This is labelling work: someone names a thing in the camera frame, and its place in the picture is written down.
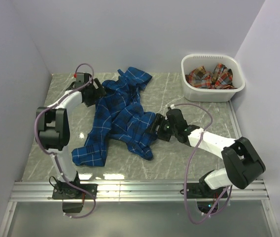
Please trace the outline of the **blue plaid long sleeve shirt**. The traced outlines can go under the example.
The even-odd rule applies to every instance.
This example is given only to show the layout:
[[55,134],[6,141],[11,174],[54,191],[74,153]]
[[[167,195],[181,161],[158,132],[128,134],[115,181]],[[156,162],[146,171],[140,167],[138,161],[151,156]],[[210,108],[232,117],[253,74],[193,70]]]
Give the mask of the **blue plaid long sleeve shirt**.
[[146,112],[140,103],[143,91],[152,76],[134,67],[125,72],[118,70],[117,80],[102,83],[106,95],[96,101],[92,129],[83,147],[72,151],[72,161],[77,166],[103,167],[107,158],[108,141],[122,141],[128,151],[145,160],[152,160],[151,144],[156,133],[147,133],[156,114]]

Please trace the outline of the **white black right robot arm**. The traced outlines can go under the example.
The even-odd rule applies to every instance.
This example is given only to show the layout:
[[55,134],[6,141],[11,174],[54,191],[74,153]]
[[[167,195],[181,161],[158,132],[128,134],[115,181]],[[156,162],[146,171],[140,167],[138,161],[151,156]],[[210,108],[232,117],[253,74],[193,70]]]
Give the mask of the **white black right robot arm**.
[[207,198],[226,186],[245,189],[266,170],[247,138],[226,138],[188,124],[180,109],[169,109],[165,116],[157,114],[146,132],[156,134],[164,141],[174,136],[180,143],[200,148],[223,160],[224,168],[210,171],[199,180],[198,189]]

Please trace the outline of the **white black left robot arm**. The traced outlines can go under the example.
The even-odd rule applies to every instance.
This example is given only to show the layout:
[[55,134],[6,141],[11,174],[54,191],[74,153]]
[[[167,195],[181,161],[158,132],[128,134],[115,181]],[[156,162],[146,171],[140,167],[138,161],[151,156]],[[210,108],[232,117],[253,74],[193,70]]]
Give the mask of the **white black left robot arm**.
[[95,105],[99,98],[105,96],[105,89],[98,79],[78,88],[75,87],[76,82],[71,85],[72,87],[69,87],[53,104],[37,109],[34,131],[37,144],[53,160],[57,170],[57,182],[66,183],[64,193],[69,198],[77,198],[81,194],[82,187],[78,173],[70,160],[68,115],[82,103],[87,107]]

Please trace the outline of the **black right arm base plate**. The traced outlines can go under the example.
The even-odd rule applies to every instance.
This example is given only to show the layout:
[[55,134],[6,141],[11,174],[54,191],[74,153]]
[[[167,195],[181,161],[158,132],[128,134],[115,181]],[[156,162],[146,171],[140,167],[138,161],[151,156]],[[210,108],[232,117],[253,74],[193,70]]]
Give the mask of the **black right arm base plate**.
[[224,188],[218,188],[212,190],[210,188],[205,188],[199,183],[187,183],[186,184],[186,193],[188,199],[200,199],[200,198],[218,198],[219,195],[223,192]]

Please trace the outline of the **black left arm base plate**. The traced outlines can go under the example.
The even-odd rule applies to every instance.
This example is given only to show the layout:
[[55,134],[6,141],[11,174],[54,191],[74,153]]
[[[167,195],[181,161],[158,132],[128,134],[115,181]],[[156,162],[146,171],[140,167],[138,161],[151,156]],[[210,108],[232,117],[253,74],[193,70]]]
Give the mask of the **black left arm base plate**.
[[[97,184],[80,184],[79,187],[84,191],[90,193],[94,198],[97,194]],[[52,193],[52,199],[56,200],[68,200],[68,199],[92,199],[85,192],[69,186],[67,183],[61,183],[55,185]]]

